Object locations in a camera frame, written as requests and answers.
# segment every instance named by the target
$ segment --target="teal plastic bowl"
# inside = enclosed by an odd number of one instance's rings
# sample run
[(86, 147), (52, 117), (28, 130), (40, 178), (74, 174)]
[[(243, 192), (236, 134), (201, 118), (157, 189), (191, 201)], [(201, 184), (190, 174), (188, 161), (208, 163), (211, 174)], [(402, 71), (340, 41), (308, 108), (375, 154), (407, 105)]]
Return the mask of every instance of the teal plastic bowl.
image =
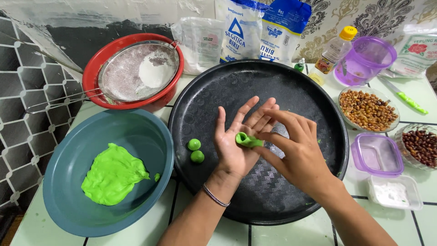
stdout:
[[(143, 160), (150, 180), (135, 184), (119, 204), (93, 202), (81, 189), (94, 158), (114, 143)], [(58, 145), (43, 181), (45, 207), (63, 230), (82, 237), (109, 235), (139, 220), (156, 203), (173, 169), (173, 141), (167, 126), (142, 110), (107, 110), (76, 126)], [(155, 173), (161, 179), (155, 182)]]

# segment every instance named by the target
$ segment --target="flour bag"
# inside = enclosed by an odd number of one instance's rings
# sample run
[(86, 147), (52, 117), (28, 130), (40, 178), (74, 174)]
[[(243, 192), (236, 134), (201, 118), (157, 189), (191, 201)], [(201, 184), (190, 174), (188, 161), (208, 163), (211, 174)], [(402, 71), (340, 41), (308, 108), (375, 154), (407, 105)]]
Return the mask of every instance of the flour bag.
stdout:
[(404, 38), (395, 45), (398, 58), (380, 75), (391, 78), (421, 77), (437, 61), (437, 21), (405, 25)]
[(263, 17), (261, 59), (291, 66), (311, 6), (298, 0), (275, 0)]
[(199, 75), (219, 64), (224, 21), (184, 17), (170, 29), (184, 55), (184, 74)]
[(252, 0), (215, 0), (215, 15), (225, 22), (220, 62), (259, 59), (262, 17), (268, 5)]

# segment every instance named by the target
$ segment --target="green dough residue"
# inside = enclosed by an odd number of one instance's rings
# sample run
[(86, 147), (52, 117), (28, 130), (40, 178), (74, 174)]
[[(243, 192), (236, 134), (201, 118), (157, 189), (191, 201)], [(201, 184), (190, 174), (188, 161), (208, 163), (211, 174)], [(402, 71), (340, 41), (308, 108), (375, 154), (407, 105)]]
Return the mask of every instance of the green dough residue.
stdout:
[(81, 188), (93, 202), (112, 206), (143, 179), (150, 179), (143, 162), (125, 148), (108, 144), (108, 149), (94, 159)]
[(158, 182), (158, 180), (160, 179), (161, 175), (157, 172), (155, 174), (155, 182)]
[(248, 136), (244, 132), (237, 133), (237, 135), (235, 136), (235, 142), (249, 148), (253, 148), (255, 146), (262, 147), (264, 145), (262, 140), (259, 140), (254, 136)]
[(193, 138), (188, 142), (188, 148), (192, 151), (200, 149), (200, 145), (200, 141), (196, 138)]
[(205, 160), (205, 156), (200, 150), (196, 150), (193, 153), (191, 153), (191, 160), (196, 163), (201, 163), (203, 160)]

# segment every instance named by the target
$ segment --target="black round tray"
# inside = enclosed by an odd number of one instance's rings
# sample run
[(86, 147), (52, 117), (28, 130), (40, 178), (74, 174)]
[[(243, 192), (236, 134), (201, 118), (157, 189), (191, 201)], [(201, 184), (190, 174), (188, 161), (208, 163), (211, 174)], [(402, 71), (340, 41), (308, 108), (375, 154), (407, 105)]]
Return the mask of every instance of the black round tray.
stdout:
[[(187, 189), (195, 194), (218, 163), (213, 145), (217, 107), (226, 111), (226, 129), (248, 99), (259, 96), (247, 114), (275, 97), (282, 110), (297, 113), (317, 123), (317, 138), (330, 171), (343, 180), (349, 158), (349, 142), (340, 112), (326, 92), (303, 73), (265, 60), (237, 60), (217, 65), (197, 76), (179, 95), (169, 118), (173, 136), (175, 169)], [(284, 125), (273, 130), (288, 137)], [(192, 163), (187, 148), (190, 139), (201, 141), (205, 155)], [(266, 142), (279, 157), (284, 153)], [(260, 158), (241, 181), (225, 217), (252, 225), (281, 225), (302, 219), (320, 208), (307, 194), (290, 184), (275, 168)]]

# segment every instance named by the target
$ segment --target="glass bowl of peanuts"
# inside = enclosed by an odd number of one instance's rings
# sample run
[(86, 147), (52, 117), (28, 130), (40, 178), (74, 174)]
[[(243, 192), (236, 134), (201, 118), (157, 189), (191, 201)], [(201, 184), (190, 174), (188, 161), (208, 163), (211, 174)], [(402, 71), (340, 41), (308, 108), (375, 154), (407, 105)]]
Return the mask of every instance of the glass bowl of peanuts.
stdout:
[(437, 170), (437, 130), (422, 124), (408, 124), (395, 134), (401, 156), (409, 166)]
[(386, 133), (400, 121), (395, 104), (381, 92), (367, 86), (349, 86), (338, 96), (341, 116), (354, 128), (365, 132)]

